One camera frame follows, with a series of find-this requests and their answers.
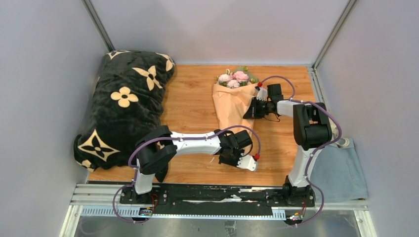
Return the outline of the green and peach wrapping paper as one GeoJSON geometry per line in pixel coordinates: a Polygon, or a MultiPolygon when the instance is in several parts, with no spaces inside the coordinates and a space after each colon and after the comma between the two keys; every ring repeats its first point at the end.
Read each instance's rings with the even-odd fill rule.
{"type": "Polygon", "coordinates": [[[246,131],[243,126],[253,128],[253,119],[243,119],[252,98],[257,95],[257,84],[230,89],[217,84],[212,88],[212,99],[215,107],[218,126],[225,129],[231,126],[233,132],[246,131]]]}

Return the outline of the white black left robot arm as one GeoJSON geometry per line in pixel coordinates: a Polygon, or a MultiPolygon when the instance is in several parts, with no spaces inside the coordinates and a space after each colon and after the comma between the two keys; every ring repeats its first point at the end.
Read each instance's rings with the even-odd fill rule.
{"type": "Polygon", "coordinates": [[[251,137],[258,135],[249,127],[241,125],[240,128],[237,133],[230,126],[203,134],[184,134],[162,125],[151,131],[137,142],[128,159],[129,167],[134,169],[132,200],[147,203],[152,196],[153,180],[164,181],[169,162],[176,156],[217,155],[221,164],[255,171],[261,150],[251,155],[245,148],[252,148],[251,137]]]}

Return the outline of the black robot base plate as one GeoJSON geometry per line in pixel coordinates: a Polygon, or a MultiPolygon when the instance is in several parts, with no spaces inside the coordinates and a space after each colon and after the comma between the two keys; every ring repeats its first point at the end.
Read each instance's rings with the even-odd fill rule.
{"type": "Polygon", "coordinates": [[[282,202],[267,203],[268,193],[277,193],[282,187],[228,186],[155,183],[152,196],[145,203],[132,200],[132,188],[125,187],[119,195],[120,204],[155,206],[156,214],[211,215],[211,216],[268,216],[274,207],[313,207],[303,204],[287,206],[282,202]]]}

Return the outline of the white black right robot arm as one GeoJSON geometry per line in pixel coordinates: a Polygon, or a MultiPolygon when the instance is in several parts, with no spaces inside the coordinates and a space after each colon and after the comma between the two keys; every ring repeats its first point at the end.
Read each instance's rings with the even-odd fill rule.
{"type": "Polygon", "coordinates": [[[257,95],[251,99],[245,119],[261,119],[268,114],[287,116],[293,120],[293,137],[297,144],[294,165],[277,193],[268,193],[267,203],[282,202],[287,206],[314,203],[312,185],[308,182],[321,150],[332,139],[332,129],[324,103],[309,103],[284,99],[280,84],[263,88],[259,83],[257,95]]]}

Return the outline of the pink fake flower bouquet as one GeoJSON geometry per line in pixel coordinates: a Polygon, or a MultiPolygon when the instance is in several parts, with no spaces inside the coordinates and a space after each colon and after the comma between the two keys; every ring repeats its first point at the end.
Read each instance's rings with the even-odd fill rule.
{"type": "Polygon", "coordinates": [[[258,84],[259,79],[254,76],[248,66],[239,66],[234,70],[226,69],[225,73],[216,77],[215,84],[230,89],[258,84]]]}

